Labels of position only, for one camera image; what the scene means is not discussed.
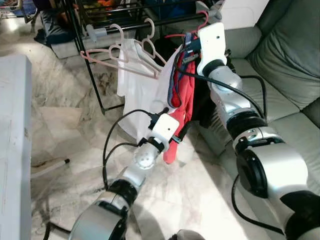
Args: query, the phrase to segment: black metal rack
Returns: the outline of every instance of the black metal rack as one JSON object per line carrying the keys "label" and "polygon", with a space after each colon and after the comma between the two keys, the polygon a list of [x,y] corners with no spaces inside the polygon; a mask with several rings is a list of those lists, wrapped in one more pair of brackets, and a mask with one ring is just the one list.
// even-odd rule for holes
{"label": "black metal rack", "polygon": [[[197,0],[183,0],[183,1],[179,1],[178,3],[179,4],[191,3],[196,1]],[[94,28],[106,28],[106,31],[108,34],[118,32],[118,30],[115,28],[109,28],[111,24],[118,24],[123,31],[149,28],[150,24],[148,22],[144,22],[144,19],[148,17],[149,18],[152,18],[152,17],[148,15],[146,9],[161,8],[168,5],[178,4],[178,3],[160,3],[160,4],[153,4],[153,5],[145,5],[143,0],[137,0],[137,2],[118,4],[110,7],[109,6],[87,7],[85,5],[90,5],[93,2],[92,0],[78,0],[77,3],[79,7],[79,18],[80,18],[80,22],[79,22],[75,14],[72,0],[62,0],[61,2],[64,7],[68,21],[72,23],[72,28],[75,35],[74,42],[79,52],[86,51],[83,40],[82,40],[82,35],[83,35],[82,26],[91,24]],[[154,25],[162,26],[166,24],[200,19],[203,17],[204,15],[202,13],[187,14],[179,17],[166,18],[166,19],[161,19],[161,16],[160,16],[159,20],[154,20]],[[111,106],[107,108],[103,106],[103,103],[101,101],[100,94],[95,82],[95,78],[90,66],[90,62],[87,59],[85,59],[85,64],[88,69],[91,82],[92,82],[102,114],[104,115],[109,110],[124,106],[124,104]]]}

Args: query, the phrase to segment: clothes hanger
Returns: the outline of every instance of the clothes hanger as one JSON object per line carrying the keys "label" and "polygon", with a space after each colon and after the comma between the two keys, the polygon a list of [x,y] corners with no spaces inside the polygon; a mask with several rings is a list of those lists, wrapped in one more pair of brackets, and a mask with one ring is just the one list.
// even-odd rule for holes
{"label": "clothes hanger", "polygon": [[[161,62],[163,62],[164,64],[166,64],[166,60],[164,60],[164,58],[156,51],[155,45],[153,44],[153,42],[151,41],[151,39],[154,37],[155,35],[155,23],[154,21],[152,21],[151,18],[146,18],[144,20],[144,22],[149,22],[151,25],[151,34],[147,34],[146,38],[144,38],[142,41],[138,41],[138,40],[134,40],[135,43],[138,43],[141,45],[142,51],[147,54],[149,57],[151,57],[152,59],[155,59],[156,57],[158,57]],[[151,48],[152,48],[152,53],[149,53],[148,51],[145,50],[145,43],[148,43]]]}
{"label": "clothes hanger", "polygon": [[[155,67],[147,64],[143,60],[139,60],[139,59],[132,58],[132,57],[128,56],[128,54],[126,53],[124,48],[121,46],[121,44],[123,43],[123,41],[125,39],[124,32],[123,32],[122,28],[118,24],[115,24],[115,23],[111,24],[109,28],[117,28],[119,30],[119,32],[120,32],[120,41],[116,41],[115,44],[112,44],[109,47],[109,49],[96,48],[96,49],[89,49],[89,50],[86,50],[86,51],[80,51],[80,56],[82,58],[84,58],[84,59],[87,59],[90,62],[98,63],[98,64],[101,64],[101,65],[104,65],[104,66],[108,66],[108,67],[111,67],[111,68],[115,68],[115,69],[121,69],[121,70],[124,70],[124,71],[128,71],[128,72],[131,72],[131,73],[134,73],[134,74],[141,75],[141,76],[145,76],[145,77],[149,77],[149,78],[153,78],[153,79],[158,79],[159,71]],[[123,59],[113,56],[113,54],[112,54],[112,50],[113,49],[119,49],[120,51],[122,51]],[[115,60],[117,62],[123,62],[123,63],[128,63],[129,61],[133,61],[133,62],[136,62],[136,63],[138,62],[139,64],[141,64],[141,65],[145,66],[147,69],[149,69],[152,73],[148,74],[148,73],[144,73],[144,72],[139,72],[139,71],[137,71],[135,69],[130,69],[130,68],[127,68],[127,67],[123,67],[123,66],[120,66],[119,64],[115,65],[115,64],[112,64],[112,63],[109,63],[109,62],[104,62],[104,61],[92,58],[90,56],[90,54],[92,54],[92,53],[101,53],[101,52],[108,53],[109,58],[112,59],[112,60]]]}
{"label": "clothes hanger", "polygon": [[[208,23],[208,20],[209,20],[209,14],[206,11],[201,10],[201,11],[198,11],[197,14],[204,14],[205,15],[205,21],[204,21],[203,24],[199,25],[196,30],[191,31],[191,33],[193,33],[193,34],[197,33],[201,28],[205,27],[207,25],[207,23]],[[186,35],[183,34],[183,33],[178,33],[178,34],[166,35],[166,36],[164,36],[164,38],[168,39],[168,38],[185,37],[185,36]]]}

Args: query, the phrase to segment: floor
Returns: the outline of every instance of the floor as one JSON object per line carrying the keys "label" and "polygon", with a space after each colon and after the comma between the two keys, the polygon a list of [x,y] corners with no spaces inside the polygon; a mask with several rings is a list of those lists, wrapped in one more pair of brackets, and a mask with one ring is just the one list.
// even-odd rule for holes
{"label": "floor", "polygon": [[[41,27],[37,21],[36,31]],[[70,159],[69,164],[31,180],[31,239],[42,240],[49,219],[71,229],[79,214],[101,194],[104,141],[122,113],[118,108],[101,114],[83,59],[57,59],[34,36],[23,19],[0,22],[0,56],[24,54],[32,63],[31,164]],[[92,68],[103,103],[123,103],[116,95],[117,72],[99,65]],[[124,141],[133,139],[116,128],[108,151]],[[123,147],[113,154],[107,165],[110,180],[132,161],[134,150]],[[230,199],[233,180],[213,164],[214,158],[195,127],[178,146],[174,163],[167,165],[160,156],[133,206],[127,239],[166,240],[179,229],[190,229],[207,240],[270,240],[263,229],[235,214]],[[246,215],[255,217],[239,192],[236,200]],[[68,236],[54,231],[50,239]]]}

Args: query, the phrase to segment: robotic arm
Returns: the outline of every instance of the robotic arm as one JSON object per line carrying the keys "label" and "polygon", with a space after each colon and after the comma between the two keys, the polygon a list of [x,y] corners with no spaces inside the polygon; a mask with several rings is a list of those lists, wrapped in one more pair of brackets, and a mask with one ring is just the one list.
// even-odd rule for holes
{"label": "robotic arm", "polygon": [[[202,53],[198,74],[241,90],[241,78],[226,66],[223,24],[204,27],[198,35]],[[320,197],[308,190],[303,158],[268,126],[246,98],[214,83],[208,86],[218,115],[233,139],[242,186],[269,201],[288,240],[320,239]],[[125,239],[130,208],[178,126],[179,122],[166,113],[159,117],[132,164],[80,215],[69,240]]]}

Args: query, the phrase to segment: white table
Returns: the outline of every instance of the white table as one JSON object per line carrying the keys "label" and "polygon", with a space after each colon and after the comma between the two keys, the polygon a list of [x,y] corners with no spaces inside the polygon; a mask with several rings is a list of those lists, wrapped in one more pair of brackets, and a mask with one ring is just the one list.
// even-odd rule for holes
{"label": "white table", "polygon": [[0,57],[0,240],[31,238],[31,63]]}

